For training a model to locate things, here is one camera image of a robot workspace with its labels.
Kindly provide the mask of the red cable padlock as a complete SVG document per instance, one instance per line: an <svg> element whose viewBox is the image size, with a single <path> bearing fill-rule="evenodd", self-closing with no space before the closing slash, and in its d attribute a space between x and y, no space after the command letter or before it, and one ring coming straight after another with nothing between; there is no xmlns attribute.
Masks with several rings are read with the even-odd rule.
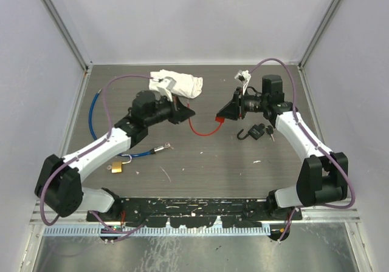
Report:
<svg viewBox="0 0 389 272"><path fill-rule="evenodd" d="M217 118L208 113L196 113L188 119L188 125L192 133L198 137L209 137L215 135L224 125L225 119Z"/></svg>

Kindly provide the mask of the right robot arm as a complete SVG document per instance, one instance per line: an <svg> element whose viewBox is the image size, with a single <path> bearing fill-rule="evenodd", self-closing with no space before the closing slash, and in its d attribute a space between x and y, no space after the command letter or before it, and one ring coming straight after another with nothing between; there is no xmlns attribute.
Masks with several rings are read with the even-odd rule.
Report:
<svg viewBox="0 0 389 272"><path fill-rule="evenodd" d="M287 214L288 208L324 205L346 199L346 155L334 153L307 127L294 104L284 99L281 76L264 76L262 91L253 95L247 93L250 78L247 71L237 73L235 79L242 85L216 114L217 118L239 120L248 112L262 113L271 126L284 135L302 162L295 185L269 192L266 198L269 217L279 220Z"/></svg>

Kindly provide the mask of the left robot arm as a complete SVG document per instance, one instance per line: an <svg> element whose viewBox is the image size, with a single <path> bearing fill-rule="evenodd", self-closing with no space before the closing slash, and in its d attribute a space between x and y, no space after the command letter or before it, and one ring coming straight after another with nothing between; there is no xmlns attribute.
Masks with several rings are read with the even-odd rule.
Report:
<svg viewBox="0 0 389 272"><path fill-rule="evenodd" d="M141 91L128 114L107 134L64 157L48 156L34 193L60 217L85 210L99 212L106 220L115 221L124 209L120 197L107 188L85 188L82 183L109 159L140 143L148 135L149 127L165 120L179 124L194 115L175 95L156 98L149 90Z"/></svg>

